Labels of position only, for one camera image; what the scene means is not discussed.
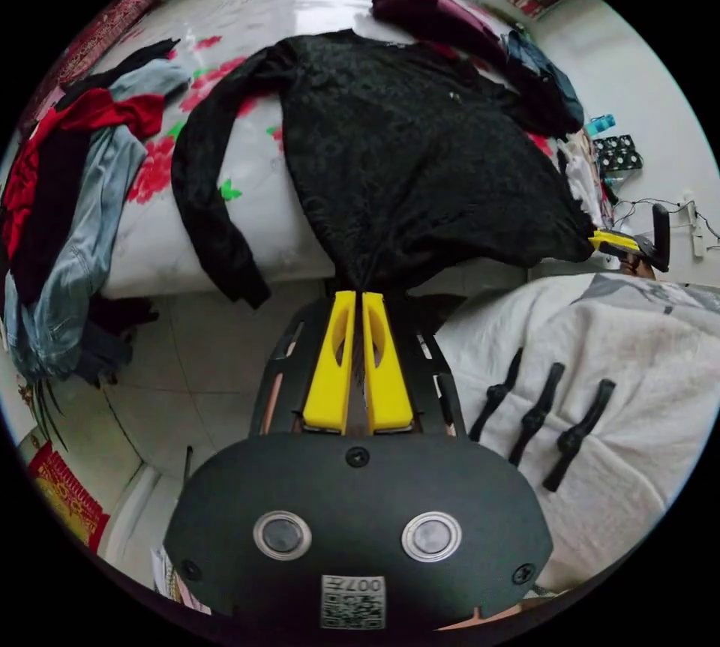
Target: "red flower print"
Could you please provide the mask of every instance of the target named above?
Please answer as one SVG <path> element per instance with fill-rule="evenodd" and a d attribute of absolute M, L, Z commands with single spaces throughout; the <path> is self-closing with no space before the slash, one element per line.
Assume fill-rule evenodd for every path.
<path fill-rule="evenodd" d="M 553 156 L 553 149 L 550 147 L 550 143 L 548 142 L 547 137 L 543 137 L 542 135 L 533 135 L 532 133 L 527 133 L 527 136 L 538 146 L 539 149 L 541 149 L 548 157 Z"/>
<path fill-rule="evenodd" d="M 191 92 L 179 105 L 180 112 L 192 112 L 208 95 L 210 88 Z"/>
<path fill-rule="evenodd" d="M 209 85 L 213 85 L 215 82 L 219 82 L 223 79 L 223 76 L 224 74 L 218 69 L 208 70 L 202 75 L 198 75 L 198 77 L 190 85 L 190 89 L 202 90 Z"/>
<path fill-rule="evenodd" d="M 247 115 L 249 115 L 257 107 L 260 99 L 263 97 L 267 97 L 269 94 L 269 92 L 260 92 L 253 95 L 252 97 L 248 97 L 247 100 L 245 100 L 240 106 L 237 117 L 246 117 Z"/>
<path fill-rule="evenodd" d="M 206 37 L 204 40 L 200 40 L 196 45 L 195 49 L 208 49 L 213 45 L 217 45 L 223 38 L 219 35 L 213 35 L 212 37 Z"/>
<path fill-rule="evenodd" d="M 170 186 L 170 168 L 173 164 L 175 138 L 161 137 L 157 142 L 148 142 L 148 154 L 137 171 L 135 182 L 127 193 L 128 202 L 144 205 L 154 195 Z"/>
<path fill-rule="evenodd" d="M 232 60 L 224 62 L 218 69 L 222 76 L 225 77 L 229 72 L 232 72 L 236 67 L 239 67 L 245 62 L 246 59 L 246 57 L 234 57 Z"/>
<path fill-rule="evenodd" d="M 237 117 L 246 117 L 249 115 L 257 105 L 258 97 L 248 97 L 247 100 L 243 100 L 240 109 L 238 110 Z"/>
<path fill-rule="evenodd" d="M 485 70 L 486 72 L 491 71 L 491 69 L 488 67 L 488 64 L 483 62 L 480 58 L 472 56 L 470 57 L 470 61 L 480 70 Z"/>
<path fill-rule="evenodd" d="M 285 153 L 284 145 L 283 145 L 283 128 L 280 127 L 271 127 L 268 130 L 268 135 L 275 141 L 277 144 L 277 148 L 280 150 L 280 154 Z"/>
<path fill-rule="evenodd" d="M 449 57 L 451 60 L 458 57 L 458 54 L 449 45 L 443 45 L 440 42 L 430 42 L 429 40 L 426 40 L 425 44 L 427 44 L 429 47 L 432 47 L 436 52 L 439 52 L 441 55 Z"/>

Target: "light blue jeans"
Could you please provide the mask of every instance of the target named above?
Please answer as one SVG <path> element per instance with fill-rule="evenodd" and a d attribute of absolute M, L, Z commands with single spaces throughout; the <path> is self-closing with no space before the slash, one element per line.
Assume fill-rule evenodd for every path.
<path fill-rule="evenodd" d="M 183 67 L 153 60 L 120 77 L 110 93 L 116 101 L 140 94 L 174 96 L 189 79 Z M 92 337 L 83 340 L 90 297 L 100 291 L 110 272 L 125 195 L 146 154 L 125 125 L 94 133 L 70 234 L 38 301 L 22 306 L 12 275 L 7 273 L 7 345 L 15 367 L 28 382 L 70 375 L 80 364 L 83 350 L 88 353 L 84 365 L 99 364 L 92 355 Z"/>

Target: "red shirt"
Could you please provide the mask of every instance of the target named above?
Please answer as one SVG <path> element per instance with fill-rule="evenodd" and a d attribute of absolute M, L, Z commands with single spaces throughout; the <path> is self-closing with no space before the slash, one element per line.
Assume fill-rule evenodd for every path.
<path fill-rule="evenodd" d="M 51 108 L 35 132 L 20 148 L 3 199 L 6 210 L 2 239 L 12 258 L 20 243 L 23 224 L 32 211 L 38 182 L 38 147 L 53 130 L 95 131 L 126 124 L 141 142 L 160 132 L 165 98 L 159 94 L 141 94 L 115 102 L 106 89 L 88 90 L 67 109 Z"/>

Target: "black sweater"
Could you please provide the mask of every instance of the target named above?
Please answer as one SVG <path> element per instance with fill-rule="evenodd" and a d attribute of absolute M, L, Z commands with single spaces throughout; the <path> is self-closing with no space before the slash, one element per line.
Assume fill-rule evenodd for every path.
<path fill-rule="evenodd" d="M 515 93 L 425 45 L 350 30 L 291 37 L 225 76 L 172 156 L 185 228 L 232 300 L 269 295 L 218 192 L 239 106 L 268 91 L 280 94 L 300 203 L 346 289 L 405 290 L 481 256 L 528 268 L 593 251 L 593 223 L 523 132 Z"/>

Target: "maroon pillow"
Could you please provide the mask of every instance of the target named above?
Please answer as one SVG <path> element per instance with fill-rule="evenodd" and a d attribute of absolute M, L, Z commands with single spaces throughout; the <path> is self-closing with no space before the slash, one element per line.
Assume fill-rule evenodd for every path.
<path fill-rule="evenodd" d="M 418 40 L 452 45 L 487 60 L 506 63 L 500 38 L 479 17 L 453 0 L 373 0 L 373 17 L 409 32 Z"/>

